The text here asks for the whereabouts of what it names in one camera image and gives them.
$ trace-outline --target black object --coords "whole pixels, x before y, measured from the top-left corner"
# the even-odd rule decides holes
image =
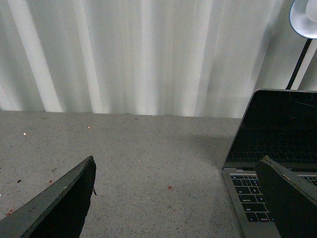
[[[301,53],[301,55],[299,56],[299,59],[298,59],[298,61],[297,61],[297,64],[296,64],[296,66],[295,66],[295,69],[294,69],[294,71],[293,71],[293,74],[292,74],[292,76],[291,76],[291,79],[290,79],[289,82],[288,82],[288,85],[287,85],[286,89],[291,89],[291,87],[292,87],[292,85],[293,85],[293,83],[294,83],[294,81],[295,81],[296,75],[297,75],[297,73],[298,73],[298,71],[299,71],[299,69],[300,69],[300,67],[301,67],[301,65],[302,65],[302,62],[303,62],[303,60],[304,60],[304,57],[305,57],[305,55],[306,55],[306,53],[307,53],[307,50],[308,50],[309,45],[311,44],[311,42],[312,42],[312,40],[311,40],[310,38],[308,38],[308,39],[306,40],[306,43],[305,43],[304,48],[303,48],[303,50],[302,50],[302,53]]]
[[[282,238],[317,236],[317,188],[265,156],[256,166],[266,205]]]
[[[89,156],[0,221],[1,238],[78,238],[90,207],[96,164]]]
[[[268,155],[287,168],[317,171],[316,121],[317,92],[256,91],[226,160],[238,163],[228,168],[251,169]]]

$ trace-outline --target laptop keyboard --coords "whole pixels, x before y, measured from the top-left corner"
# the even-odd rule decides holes
[[[317,186],[317,176],[301,176]],[[259,180],[256,175],[232,175],[232,182],[250,222],[274,222],[261,193]]]

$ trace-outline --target desk lamp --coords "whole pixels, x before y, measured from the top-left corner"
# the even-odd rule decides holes
[[[317,39],[317,0],[294,0],[289,21],[293,30],[307,40],[286,89],[291,89],[312,39]]]

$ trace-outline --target speckled countertop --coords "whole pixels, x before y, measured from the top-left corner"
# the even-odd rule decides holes
[[[0,112],[0,219],[93,155],[81,238],[243,237],[221,175],[239,122]]]

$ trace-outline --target red speck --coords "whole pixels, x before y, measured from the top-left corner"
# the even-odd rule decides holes
[[[12,212],[13,212],[13,209],[11,209],[10,212],[8,212],[8,213],[6,214],[6,216],[11,215]]]

